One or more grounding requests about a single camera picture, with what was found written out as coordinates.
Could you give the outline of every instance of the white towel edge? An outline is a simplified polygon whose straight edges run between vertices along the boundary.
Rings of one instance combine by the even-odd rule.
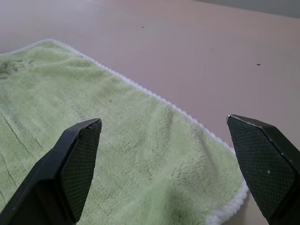
[[[231,153],[233,153],[235,155],[235,151],[233,148],[231,148],[226,142],[224,142],[221,138],[217,137],[213,132],[209,131],[206,127],[204,127],[204,125],[200,122],[198,122],[196,119],[194,119],[191,115],[187,114],[184,110],[180,109],[179,107],[177,107],[176,105],[172,104],[171,102],[167,101],[166,99],[162,98],[161,96],[153,93],[152,91],[144,88],[143,86],[137,84],[136,82],[130,80],[129,78],[125,77],[124,75],[102,65],[101,63],[97,62],[96,60],[92,59],[91,57],[81,53],[80,51],[78,51],[77,49],[62,43],[60,41],[54,40],[54,39],[45,39],[45,40],[41,40],[38,42],[35,42],[31,45],[28,45],[26,47],[11,51],[11,52],[7,52],[7,53],[3,53],[0,54],[0,56],[4,56],[4,55],[9,55],[9,54],[13,54],[13,53],[18,53],[18,52],[22,52],[24,50],[27,50],[29,48],[35,47],[37,45],[41,45],[41,44],[45,44],[45,43],[55,43],[57,45],[60,45],[62,47],[65,47],[69,50],[71,50],[74,53],[77,53],[89,60],[91,60],[92,62],[94,62],[96,65],[98,65],[99,67],[109,71],[110,73],[120,77],[122,80],[124,80],[125,82],[143,90],[144,92],[146,92],[147,94],[154,96],[155,98],[167,103],[168,105],[172,106],[175,110],[177,110],[178,112],[184,114],[185,116],[187,116],[190,120],[192,120],[193,122],[195,122],[196,124],[198,124],[199,126],[201,126],[202,128],[205,129],[205,131],[211,136],[213,137],[215,140],[217,140],[218,142],[222,143]],[[206,217],[206,224],[207,225],[221,225],[224,222],[226,222],[227,220],[229,220],[233,215],[235,215],[237,213],[237,211],[240,209],[241,205],[244,203],[244,199],[247,197],[247,193],[248,193],[248,187],[247,184],[245,182],[245,180],[242,181],[241,183],[241,187],[240,189],[237,191],[237,194],[226,204],[222,207],[222,209],[220,210],[215,210],[213,211],[210,215],[208,215]]]

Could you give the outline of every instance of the fuzzy fabric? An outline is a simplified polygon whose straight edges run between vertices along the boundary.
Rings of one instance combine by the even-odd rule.
[[[233,150],[191,116],[54,40],[0,55],[0,210],[62,131],[103,122],[78,225],[218,225],[248,191]]]

